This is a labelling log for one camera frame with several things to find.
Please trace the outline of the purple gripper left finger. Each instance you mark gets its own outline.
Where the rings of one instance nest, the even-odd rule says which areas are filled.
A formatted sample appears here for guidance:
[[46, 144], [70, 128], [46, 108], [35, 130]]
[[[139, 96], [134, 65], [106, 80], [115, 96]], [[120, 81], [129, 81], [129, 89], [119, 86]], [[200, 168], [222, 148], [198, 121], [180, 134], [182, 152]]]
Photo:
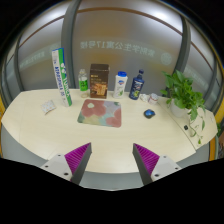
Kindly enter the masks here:
[[65, 155], [55, 155], [42, 165], [41, 169], [79, 185], [91, 153], [91, 144], [87, 143]]

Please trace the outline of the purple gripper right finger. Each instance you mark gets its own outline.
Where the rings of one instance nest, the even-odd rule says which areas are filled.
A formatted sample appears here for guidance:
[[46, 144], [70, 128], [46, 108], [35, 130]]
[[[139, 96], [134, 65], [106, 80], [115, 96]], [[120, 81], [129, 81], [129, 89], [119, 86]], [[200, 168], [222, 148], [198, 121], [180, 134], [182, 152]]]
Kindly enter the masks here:
[[156, 180], [181, 170], [181, 167], [167, 155], [157, 155], [149, 149], [133, 144], [135, 158], [143, 185], [148, 185]]

